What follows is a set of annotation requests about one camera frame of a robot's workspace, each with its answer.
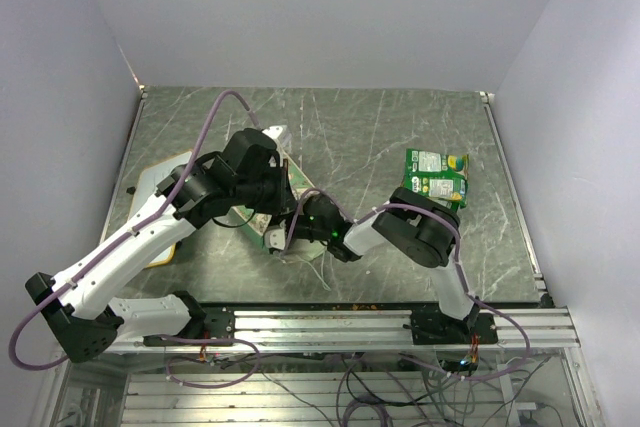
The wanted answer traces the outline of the green paper bag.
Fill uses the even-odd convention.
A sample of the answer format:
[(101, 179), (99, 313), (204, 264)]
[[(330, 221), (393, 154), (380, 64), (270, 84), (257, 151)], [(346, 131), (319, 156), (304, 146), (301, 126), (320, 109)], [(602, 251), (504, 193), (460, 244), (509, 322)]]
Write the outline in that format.
[(280, 157), (287, 164), (289, 186), (292, 191), (284, 208), (276, 215), (269, 215), (254, 214), (250, 208), (236, 206), (232, 207), (219, 222), (239, 230), (261, 251), (279, 256), (283, 262), (311, 262), (326, 250), (319, 241), (292, 239), (286, 252), (282, 254), (287, 240), (287, 223), (295, 213), (300, 196), (313, 187), (313, 183), (282, 149), (280, 149)]

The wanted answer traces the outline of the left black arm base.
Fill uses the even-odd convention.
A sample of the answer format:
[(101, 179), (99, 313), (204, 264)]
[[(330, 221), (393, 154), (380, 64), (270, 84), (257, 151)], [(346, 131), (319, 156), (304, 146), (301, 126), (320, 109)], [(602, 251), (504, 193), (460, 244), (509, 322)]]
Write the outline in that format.
[(206, 341), (218, 340), (219, 344), (231, 346), (233, 316), (222, 310), (190, 310), (189, 320), (177, 333), (162, 333), (143, 338), (146, 347), (206, 346)]

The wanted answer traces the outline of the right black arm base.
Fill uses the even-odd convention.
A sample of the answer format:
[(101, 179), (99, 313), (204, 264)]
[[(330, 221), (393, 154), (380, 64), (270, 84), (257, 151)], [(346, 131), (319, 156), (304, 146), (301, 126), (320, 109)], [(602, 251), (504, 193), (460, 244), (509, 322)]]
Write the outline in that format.
[(477, 305), (463, 320), (443, 314), (436, 303), (419, 304), (411, 311), (409, 320), (403, 324), (415, 345), (480, 345), (498, 343), (494, 317), (481, 313)]

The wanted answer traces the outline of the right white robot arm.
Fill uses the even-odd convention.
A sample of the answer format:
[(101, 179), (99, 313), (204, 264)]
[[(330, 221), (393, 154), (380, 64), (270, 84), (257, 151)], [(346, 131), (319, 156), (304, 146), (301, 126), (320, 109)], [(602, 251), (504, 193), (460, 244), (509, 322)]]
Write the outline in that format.
[(429, 271), (443, 315), (442, 334), (465, 341), (476, 330), (479, 307), (459, 262), (457, 213), (405, 187), (359, 220), (349, 220), (324, 191), (311, 188), (284, 223), (285, 245), (295, 240), (319, 242), (342, 262), (355, 262), (370, 250), (389, 244)]

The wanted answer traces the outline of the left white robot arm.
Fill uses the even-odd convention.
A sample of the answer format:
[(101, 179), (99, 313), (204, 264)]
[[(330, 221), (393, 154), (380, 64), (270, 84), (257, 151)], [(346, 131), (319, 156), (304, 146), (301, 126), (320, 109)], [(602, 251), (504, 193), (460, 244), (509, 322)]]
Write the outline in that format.
[(284, 126), (234, 133), (222, 151), (176, 167), (125, 225), (78, 263), (27, 281), (70, 361), (89, 361), (126, 338), (192, 344), (211, 333), (206, 312), (186, 292), (156, 299), (118, 293), (167, 248), (234, 207), (289, 213), (295, 198), (281, 153), (287, 135)]

